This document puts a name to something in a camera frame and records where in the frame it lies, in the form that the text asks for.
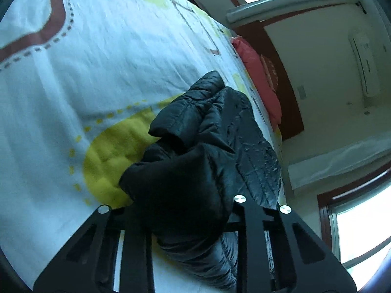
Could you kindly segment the black quilted down jacket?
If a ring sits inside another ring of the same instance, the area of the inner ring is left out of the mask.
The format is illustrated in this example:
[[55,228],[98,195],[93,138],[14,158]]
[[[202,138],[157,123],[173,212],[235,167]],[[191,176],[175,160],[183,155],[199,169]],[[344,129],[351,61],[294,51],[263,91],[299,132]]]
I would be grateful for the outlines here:
[[206,73],[159,112],[156,142],[119,179],[162,251],[203,283],[233,290],[238,239],[223,227],[243,192],[276,208],[281,168],[245,94]]

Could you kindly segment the white side window curtain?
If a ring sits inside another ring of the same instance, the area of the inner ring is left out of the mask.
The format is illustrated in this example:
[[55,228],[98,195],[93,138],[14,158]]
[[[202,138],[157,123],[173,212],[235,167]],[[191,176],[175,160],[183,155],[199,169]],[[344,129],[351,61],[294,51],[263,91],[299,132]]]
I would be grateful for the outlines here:
[[290,184],[296,190],[324,178],[351,172],[389,154],[390,132],[383,132],[288,166]]

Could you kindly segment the brown patterned cushion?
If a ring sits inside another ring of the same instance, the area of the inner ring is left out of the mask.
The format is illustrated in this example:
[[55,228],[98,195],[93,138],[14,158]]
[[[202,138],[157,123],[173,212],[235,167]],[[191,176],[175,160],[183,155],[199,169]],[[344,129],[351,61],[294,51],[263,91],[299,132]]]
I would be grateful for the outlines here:
[[274,67],[272,61],[266,56],[261,55],[260,58],[261,58],[261,63],[263,65],[268,84],[273,91],[276,91],[278,88],[278,75],[276,72],[276,68]]

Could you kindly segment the patterned white bed sheet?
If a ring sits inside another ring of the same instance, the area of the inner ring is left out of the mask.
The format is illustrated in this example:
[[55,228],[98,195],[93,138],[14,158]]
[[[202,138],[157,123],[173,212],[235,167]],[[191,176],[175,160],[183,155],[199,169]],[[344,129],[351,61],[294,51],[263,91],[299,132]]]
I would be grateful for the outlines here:
[[187,0],[13,0],[1,19],[1,250],[27,286],[100,205],[161,109],[216,70],[280,139],[231,31]]

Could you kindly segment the red pillow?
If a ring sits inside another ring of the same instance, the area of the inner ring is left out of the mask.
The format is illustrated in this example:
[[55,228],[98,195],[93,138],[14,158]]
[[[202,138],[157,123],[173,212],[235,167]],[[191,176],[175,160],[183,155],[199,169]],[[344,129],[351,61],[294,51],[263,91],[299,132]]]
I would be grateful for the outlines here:
[[260,55],[242,36],[231,38],[231,44],[244,63],[247,73],[268,112],[273,131],[275,131],[282,120],[282,109],[276,92],[268,84]]

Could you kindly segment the dark wooden headboard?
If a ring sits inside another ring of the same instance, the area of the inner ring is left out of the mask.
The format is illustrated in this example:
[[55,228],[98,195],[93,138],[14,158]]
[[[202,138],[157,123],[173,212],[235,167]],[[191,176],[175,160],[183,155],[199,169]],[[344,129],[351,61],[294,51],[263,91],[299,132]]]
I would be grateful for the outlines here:
[[274,19],[261,20],[245,20],[243,24],[229,24],[227,21],[228,7],[222,5],[220,2],[227,2],[229,6],[232,5],[230,0],[188,0],[195,6],[205,11],[210,17],[233,29],[234,32],[244,37],[249,44],[257,51],[258,54],[267,57],[274,64],[276,74],[278,76],[278,86],[276,95],[279,99],[282,108],[282,121],[279,129],[282,134],[282,140],[286,141],[304,131],[304,122],[293,92],[290,79],[274,47],[272,40],[268,33],[266,33],[266,26],[275,22]]

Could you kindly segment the white curtain right panel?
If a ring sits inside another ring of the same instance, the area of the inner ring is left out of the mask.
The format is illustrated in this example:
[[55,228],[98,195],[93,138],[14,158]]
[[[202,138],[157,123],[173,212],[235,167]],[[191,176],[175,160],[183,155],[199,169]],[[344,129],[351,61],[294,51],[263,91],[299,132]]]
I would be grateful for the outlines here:
[[266,21],[288,13],[338,4],[356,4],[360,0],[260,0],[240,5],[227,12],[226,18],[233,27],[253,21]]

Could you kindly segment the side window wooden frame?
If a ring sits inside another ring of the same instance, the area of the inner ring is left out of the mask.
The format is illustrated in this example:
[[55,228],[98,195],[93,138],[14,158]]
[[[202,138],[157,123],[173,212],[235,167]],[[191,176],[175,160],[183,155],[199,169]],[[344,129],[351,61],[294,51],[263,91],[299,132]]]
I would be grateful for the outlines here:
[[390,163],[317,195],[317,203],[322,240],[364,288],[390,254]]

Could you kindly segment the wall switch plate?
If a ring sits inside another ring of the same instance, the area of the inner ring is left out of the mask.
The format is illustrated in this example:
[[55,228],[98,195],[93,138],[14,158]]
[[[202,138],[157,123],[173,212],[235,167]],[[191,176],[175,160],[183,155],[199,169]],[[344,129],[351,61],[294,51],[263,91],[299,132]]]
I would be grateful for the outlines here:
[[299,86],[299,87],[297,88],[297,90],[298,90],[299,98],[300,98],[301,100],[304,100],[304,99],[307,98],[307,94],[306,94],[306,92],[305,92],[304,86],[302,86],[302,85]]

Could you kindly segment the white wall air conditioner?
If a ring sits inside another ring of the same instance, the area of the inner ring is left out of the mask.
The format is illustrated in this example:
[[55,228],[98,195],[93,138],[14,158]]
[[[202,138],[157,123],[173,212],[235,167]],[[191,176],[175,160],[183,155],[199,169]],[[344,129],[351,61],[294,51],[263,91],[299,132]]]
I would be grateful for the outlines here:
[[368,98],[377,97],[380,94],[380,80],[370,40],[359,31],[352,31],[348,39],[357,61],[363,94]]

